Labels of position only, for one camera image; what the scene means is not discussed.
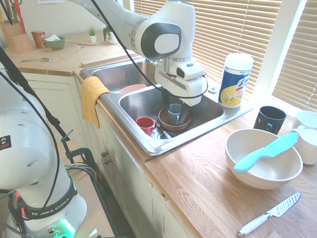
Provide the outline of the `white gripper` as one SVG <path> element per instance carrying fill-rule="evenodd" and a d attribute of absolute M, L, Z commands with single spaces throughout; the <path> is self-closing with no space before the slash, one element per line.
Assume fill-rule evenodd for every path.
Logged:
<path fill-rule="evenodd" d="M 155 68 L 155 81 L 164 89 L 161 92 L 164 110 L 168 112 L 170 107 L 169 92 L 182 100 L 179 123 L 183 123 L 190 107 L 198 104 L 202 99 L 203 91 L 203 68 L 198 71 L 186 70 L 178 66 L 173 66 L 172 72 L 167 73 L 162 66 Z"/>

